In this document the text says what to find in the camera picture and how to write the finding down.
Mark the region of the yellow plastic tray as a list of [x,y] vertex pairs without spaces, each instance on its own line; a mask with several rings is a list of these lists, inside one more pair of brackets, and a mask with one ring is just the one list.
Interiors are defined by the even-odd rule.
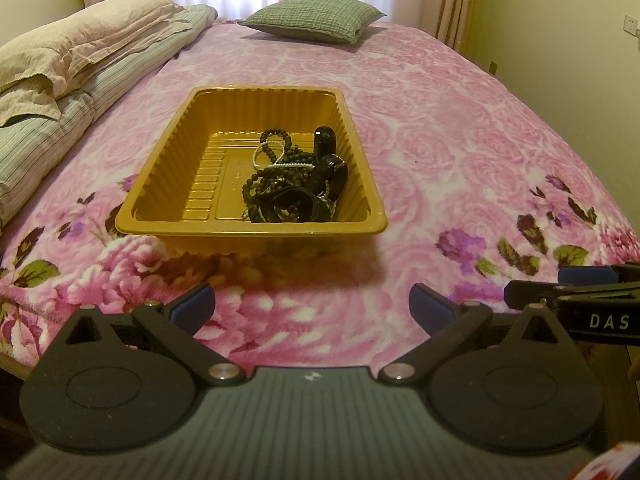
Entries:
[[[348,175],[329,222],[258,223],[242,187],[268,165],[260,136],[278,128],[303,151],[331,128]],[[313,254],[368,242],[387,217],[341,91],[314,87],[194,89],[156,142],[115,220],[126,234],[154,235],[201,254]]]

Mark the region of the black bangle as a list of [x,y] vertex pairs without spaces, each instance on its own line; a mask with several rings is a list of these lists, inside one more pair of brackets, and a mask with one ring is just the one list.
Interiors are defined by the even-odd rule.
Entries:
[[329,222],[348,177],[336,135],[322,126],[306,152],[282,129],[262,133],[252,156],[254,174],[242,187],[245,215],[253,222]]

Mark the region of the green striped folded quilt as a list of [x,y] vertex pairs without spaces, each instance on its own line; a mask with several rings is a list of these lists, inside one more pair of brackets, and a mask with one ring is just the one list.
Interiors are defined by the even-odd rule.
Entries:
[[1,128],[1,227],[18,214],[42,180],[84,133],[146,75],[158,70],[213,25],[218,12],[207,4],[177,12],[168,32],[143,47],[117,55],[61,101],[58,119],[14,118]]

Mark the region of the beige pillow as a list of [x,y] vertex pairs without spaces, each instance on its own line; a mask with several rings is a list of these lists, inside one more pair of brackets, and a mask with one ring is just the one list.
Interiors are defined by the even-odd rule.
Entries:
[[102,68],[192,25],[172,0],[103,0],[1,47],[1,123],[58,120],[58,100]]

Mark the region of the green checked cushion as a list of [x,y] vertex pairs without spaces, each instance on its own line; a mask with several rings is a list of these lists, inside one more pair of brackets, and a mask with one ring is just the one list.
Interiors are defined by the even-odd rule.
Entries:
[[239,21],[267,34],[329,44],[356,44],[386,14],[360,0],[282,0]]

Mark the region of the white wall socket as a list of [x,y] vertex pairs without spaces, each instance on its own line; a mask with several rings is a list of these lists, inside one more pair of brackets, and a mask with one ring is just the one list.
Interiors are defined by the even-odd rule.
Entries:
[[639,20],[631,15],[626,15],[623,22],[623,31],[631,36],[638,36]]

